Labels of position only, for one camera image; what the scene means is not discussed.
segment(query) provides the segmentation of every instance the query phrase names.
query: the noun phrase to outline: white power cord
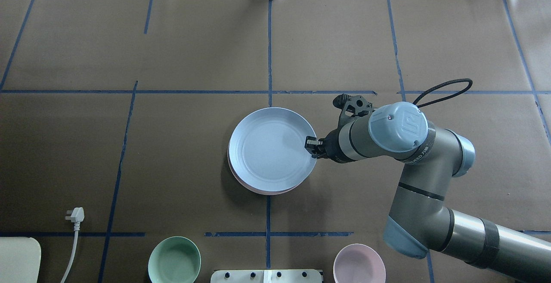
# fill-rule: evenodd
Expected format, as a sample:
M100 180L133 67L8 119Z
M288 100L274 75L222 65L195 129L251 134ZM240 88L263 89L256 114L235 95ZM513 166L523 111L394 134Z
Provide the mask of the white power cord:
M77 251L77 240L78 231L80 230L80 222L84 221L84 209L81 207L76 207L73 210L67 211L67 214L70 214L71 216L66 216L65 219L74 223L74 241L73 250L71 251L71 258L69 259L69 264L67 265L67 270L65 271L65 275L63 275L63 279L61 279L61 283L65 283L65 280L69 275L69 271L71 271L71 266L73 265L74 255Z

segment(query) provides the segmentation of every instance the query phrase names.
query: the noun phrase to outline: power plug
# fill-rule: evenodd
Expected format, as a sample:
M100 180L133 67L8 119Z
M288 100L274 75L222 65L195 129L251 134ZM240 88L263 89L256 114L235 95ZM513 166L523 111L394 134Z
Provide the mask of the power plug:
M80 222L84 221L84 209L82 207L76 207L73 210L67 210L65 219L74 223L74 230L80 230Z

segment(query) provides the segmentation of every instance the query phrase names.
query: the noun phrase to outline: white plate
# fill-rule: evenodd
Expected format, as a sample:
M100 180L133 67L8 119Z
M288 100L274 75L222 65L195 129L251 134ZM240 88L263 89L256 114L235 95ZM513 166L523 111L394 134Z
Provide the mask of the white plate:
M304 149L313 128L299 114L265 108L246 116L235 128L228 161L247 189L264 195L281 194L298 186L313 170L315 158Z

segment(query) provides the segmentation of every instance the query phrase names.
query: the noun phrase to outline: pink bowl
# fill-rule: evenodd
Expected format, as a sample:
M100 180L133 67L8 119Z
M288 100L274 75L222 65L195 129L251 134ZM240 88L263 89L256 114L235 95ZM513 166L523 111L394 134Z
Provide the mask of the pink bowl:
M335 283L384 283L386 271L381 257L369 246L345 246L333 263Z

